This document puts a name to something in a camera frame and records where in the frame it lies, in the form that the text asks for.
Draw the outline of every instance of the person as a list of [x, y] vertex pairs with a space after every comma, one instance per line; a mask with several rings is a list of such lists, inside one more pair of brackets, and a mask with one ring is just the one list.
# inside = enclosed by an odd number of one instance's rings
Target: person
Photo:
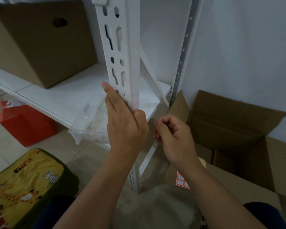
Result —
[[[149, 131], [144, 111], [128, 109], [106, 82], [108, 137], [111, 149], [90, 183], [66, 210], [54, 229], [109, 228], [118, 198]], [[154, 139], [163, 143], [168, 160], [185, 178], [208, 226], [266, 228], [199, 161], [190, 128], [173, 115], [154, 123]]]

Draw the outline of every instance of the hand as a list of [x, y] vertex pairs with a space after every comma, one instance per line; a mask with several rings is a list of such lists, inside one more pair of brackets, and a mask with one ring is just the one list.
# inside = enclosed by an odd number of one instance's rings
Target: hand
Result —
[[111, 152], [124, 162], [135, 162], [143, 149], [148, 134], [148, 124], [144, 111], [134, 110], [133, 114], [123, 99], [106, 82], [101, 82], [107, 93], [105, 103], [108, 114], [108, 138]]
[[186, 168], [200, 165], [195, 151], [190, 128], [174, 115], [161, 117], [154, 122], [154, 139], [163, 142], [167, 159], [179, 172]]

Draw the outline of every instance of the red box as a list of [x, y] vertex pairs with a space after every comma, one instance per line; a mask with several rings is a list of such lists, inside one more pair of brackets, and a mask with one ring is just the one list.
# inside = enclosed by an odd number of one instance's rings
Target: red box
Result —
[[16, 102], [13, 107], [8, 101], [0, 102], [0, 124], [24, 147], [57, 134], [53, 119], [20, 101]]

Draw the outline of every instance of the clear plastic tray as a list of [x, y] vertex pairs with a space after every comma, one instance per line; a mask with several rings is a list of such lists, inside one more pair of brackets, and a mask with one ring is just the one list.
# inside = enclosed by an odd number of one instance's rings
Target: clear plastic tray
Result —
[[76, 144], [81, 140], [109, 144], [105, 97], [105, 93], [92, 96], [71, 125], [69, 133]]

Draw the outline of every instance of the green fabric side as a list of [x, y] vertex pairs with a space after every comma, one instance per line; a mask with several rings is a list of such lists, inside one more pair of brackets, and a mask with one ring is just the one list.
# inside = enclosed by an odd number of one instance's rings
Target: green fabric side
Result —
[[19, 222], [13, 227], [14, 229], [31, 228], [45, 205], [51, 200], [53, 196], [74, 196], [78, 192], [78, 184], [80, 182], [79, 178], [74, 173], [72, 173], [71, 170], [61, 160], [57, 159], [52, 154], [43, 149], [39, 150], [61, 164], [64, 170], [57, 182], [55, 182], [53, 186], [42, 196], [42, 198], [34, 204], [31, 210], [27, 212], [21, 220], [19, 220]]

